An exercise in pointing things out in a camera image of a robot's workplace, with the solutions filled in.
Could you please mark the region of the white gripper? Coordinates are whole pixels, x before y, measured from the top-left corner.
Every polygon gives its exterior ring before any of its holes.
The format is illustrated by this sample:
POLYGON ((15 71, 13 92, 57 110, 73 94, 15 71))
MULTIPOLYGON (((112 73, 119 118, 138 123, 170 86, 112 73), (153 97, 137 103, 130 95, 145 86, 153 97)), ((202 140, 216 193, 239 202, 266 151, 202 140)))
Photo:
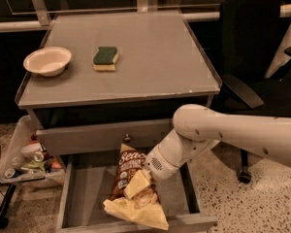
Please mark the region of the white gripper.
POLYGON ((211 139, 189 140, 173 129, 146 155, 147 170, 142 169, 136 172, 124 188, 124 196, 127 199, 148 196, 151 193, 151 176, 156 181, 166 180, 188 160, 199 156, 204 150, 211 150, 216 145, 217 141, 211 139))

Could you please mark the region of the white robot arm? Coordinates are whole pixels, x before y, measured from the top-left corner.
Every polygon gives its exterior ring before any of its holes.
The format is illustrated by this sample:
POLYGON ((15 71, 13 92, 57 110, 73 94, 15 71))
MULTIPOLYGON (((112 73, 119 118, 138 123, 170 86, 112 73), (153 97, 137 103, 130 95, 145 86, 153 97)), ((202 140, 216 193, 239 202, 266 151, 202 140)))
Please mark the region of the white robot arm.
POLYGON ((187 201, 196 201, 187 161, 223 142, 291 168, 291 117, 226 115, 188 104, 173 117, 174 129, 147 155, 122 146, 134 162, 114 184, 137 205, 157 203, 156 183, 181 173, 187 201))

